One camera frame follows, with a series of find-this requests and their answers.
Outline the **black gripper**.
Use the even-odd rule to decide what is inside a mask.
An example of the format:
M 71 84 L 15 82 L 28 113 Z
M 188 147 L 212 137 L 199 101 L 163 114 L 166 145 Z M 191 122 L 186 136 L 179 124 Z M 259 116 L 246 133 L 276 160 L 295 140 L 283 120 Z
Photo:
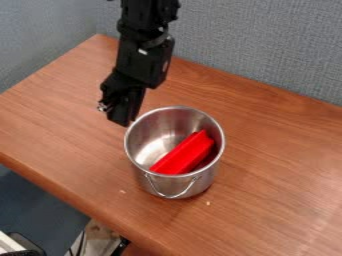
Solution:
M 100 84 L 97 110 L 105 113 L 109 121 L 123 127 L 128 127 L 136 119 L 145 86 L 155 89 L 166 80 L 174 45 L 171 36 L 149 49 L 143 49 L 132 40 L 119 41 L 116 70 Z

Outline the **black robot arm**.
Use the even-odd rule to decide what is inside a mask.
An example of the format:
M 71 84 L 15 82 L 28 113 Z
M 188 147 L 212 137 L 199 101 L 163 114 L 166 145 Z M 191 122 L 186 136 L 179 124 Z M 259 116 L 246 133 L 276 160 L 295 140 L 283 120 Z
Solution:
M 179 0 L 120 0 L 116 63 L 100 84 L 97 109 L 123 127 L 136 119 L 145 90 L 164 82 L 175 39 L 168 24 L 178 19 Z

